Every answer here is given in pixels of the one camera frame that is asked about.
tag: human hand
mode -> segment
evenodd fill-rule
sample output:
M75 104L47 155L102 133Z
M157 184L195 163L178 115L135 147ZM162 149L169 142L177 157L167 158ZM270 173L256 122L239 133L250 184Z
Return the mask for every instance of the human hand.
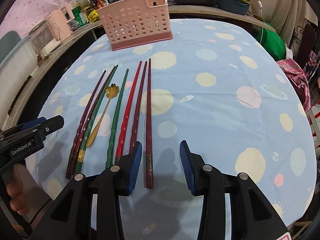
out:
M10 207L13 211L20 215L25 215L29 212L29 204L26 195L23 193L23 182L20 179L18 166L13 167L13 180L7 186L7 193L11 197Z

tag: red chopstick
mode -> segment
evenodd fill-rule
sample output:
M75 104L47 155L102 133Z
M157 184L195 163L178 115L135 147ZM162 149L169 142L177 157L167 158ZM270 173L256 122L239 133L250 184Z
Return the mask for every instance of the red chopstick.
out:
M148 64L148 62L144 63L139 92L138 92L138 96L137 96L137 104L136 104L136 109L134 111L131 138L130 138L129 154L132 153L134 146L135 146L135 143L137 141L139 116L140 116L140 108L141 108L141 97L142 97L142 90L143 90L143 84L144 84L144 77L146 75L147 64Z
M82 117L81 117L81 120L80 120L80 123L79 123L79 127L78 127L78 129L77 129L76 136L75 136L75 138L74 138L74 140L73 140L73 145L72 145L72 148L71 148L71 151L70 151L69 160L68 160L68 166L67 166L67 174L70 173L70 165L71 165L72 156L73 156L74 150L75 150L75 148L76 148L76 144L77 144L77 142L78 142L78 140L79 140L79 135L80 135L81 130L82 130L82 128L83 128L84 120L85 120L85 118L87 117L87 113L88 113L88 111L89 111L89 108L90 108L90 105L91 105L92 100L93 100L93 98L94 98L94 95L95 95L95 93L97 92L97 90L98 90L98 88L99 88L99 86L100 86L100 83L101 83L101 81L102 81L105 73L106 73L106 71L104 71L104 72L102 73L102 75L101 75L98 83L96 84L96 86L95 86L95 88L94 88L94 90L93 90L93 92L92 92L92 94L91 94L91 96L90 96L90 99L89 99L89 101L88 101L88 103L87 103L87 105L86 105L86 107L85 107L85 109L84 109L84 112L83 112L83 114L82 114Z
M89 121L91 119L91 116L92 116L92 113L97 105L97 102L99 101L99 98L101 96L101 94L103 93L104 91L104 87L106 86L108 80L110 79L112 73L114 72L114 69L116 68L117 66L114 66L113 69L111 70L109 76L107 77L107 79L105 80L104 84L102 85L98 95L96 96L96 99L94 100L92 106L91 106L91 109L90 109L90 112L87 116L87 119L83 125L83 128L82 128L82 131L80 133L80 136L79 136L79 139L78 139L78 142L76 144L76 147L73 151L73 154L72 154L72 157L71 157L71 162L70 162L70 166L69 166L69 169L67 168L67 173L66 173L66 178L67 179L71 179L71 176L75 173L75 170L76 170L76 163L77 163L77 159L78 159L78 155L79 155L79 149L80 149L80 146L81 146L81 143L82 143L82 139L84 137L84 133L85 131L87 130L87 127L88 127L88 124L89 124Z
M152 124L151 124L151 58L148 66L147 111L146 111L146 186L153 188Z
M134 80L133 80L133 83L132 83L132 87L131 87L131 90L130 90L127 106L126 106L125 111L124 111L124 117L123 117L123 121L122 121L122 125L121 125L121 132L120 132L120 135L119 135L118 147L117 147L117 150L116 150L115 164L118 164L118 162L120 160L120 157L123 155L125 135L126 135L126 132L127 132L128 120L129 120L129 116L130 116L130 110L131 110L131 106L132 106L133 95L134 95L134 91L135 91L135 88L136 88L136 85L137 85L141 64L142 64L142 61L140 61L139 65L138 65L138 68L137 68L137 71L136 71L136 75L134 77Z

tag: blue tablecloth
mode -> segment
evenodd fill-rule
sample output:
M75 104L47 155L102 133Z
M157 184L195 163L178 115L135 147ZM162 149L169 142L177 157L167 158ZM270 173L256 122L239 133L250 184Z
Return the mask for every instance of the blue tablecloth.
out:
M187 189L179 143L221 172L247 172L284 223L299 219L316 182L310 126L289 80L272 57L245 30L203 19L171 20L173 40L111 51L98 39L63 75L39 116L61 114L64 128L27 159L37 183L54 199L67 184L66 166L79 120L103 70L119 65L112 82L121 86L129 68L119 131L138 62L152 59L153 190L143 186L143 166L129 198L121 198L124 233L130 239L196 239L202 197ZM135 92L128 130L138 92ZM104 99L96 122L101 116ZM104 170L116 99L111 100L98 137L86 151L83 173ZM138 140L145 144L145 93ZM126 137L128 151L130 132ZM227 199L227 210L230 203ZM95 227L96 198L92 226ZM230 238L230 210L227 212Z

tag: metal screw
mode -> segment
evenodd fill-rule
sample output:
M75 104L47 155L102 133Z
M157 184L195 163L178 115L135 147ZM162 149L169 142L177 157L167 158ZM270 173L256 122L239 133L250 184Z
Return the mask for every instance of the metal screw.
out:
M83 179L83 175L82 174L77 174L76 176L75 176L75 180L76 181L79 181L79 180L81 180L81 179Z
M211 167L211 165L208 165L208 164L206 164L206 165L203 165L203 167L202 167L205 171L212 171L212 167Z
M241 173L239 174L239 177L240 177L241 179L244 179L244 180L249 178L248 174L246 174L246 173L244 173L244 172L241 172Z
M111 166L110 170L111 170L112 172L117 172L117 171L120 170L120 167L117 166L117 165L113 165L113 166Z

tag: gold spoon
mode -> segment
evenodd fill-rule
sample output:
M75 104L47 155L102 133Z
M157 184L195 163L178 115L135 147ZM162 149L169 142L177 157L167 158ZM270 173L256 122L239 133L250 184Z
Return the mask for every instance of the gold spoon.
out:
M87 141L87 147L90 147L90 146L92 145L94 139L96 138L97 133L98 133L98 130L99 130L99 127L100 127L101 122L102 122L102 119L103 119L103 116L104 116L104 114L105 114L106 111L107 111L107 108L108 108L108 106L109 106L109 103L110 103L110 101L111 101L112 98L115 98L115 97L117 96L118 92L119 92L119 87L117 87L116 84L111 84L110 87L107 87L107 89L106 89L106 96L107 96L107 98L109 98L109 100L108 100L108 102L107 102L107 104L106 104L106 107L105 107L104 110L103 110L103 113L102 113L102 115L101 115L98 123L96 124L96 126L94 127L92 133L91 133L90 136L89 136L89 139L88 139L88 141Z

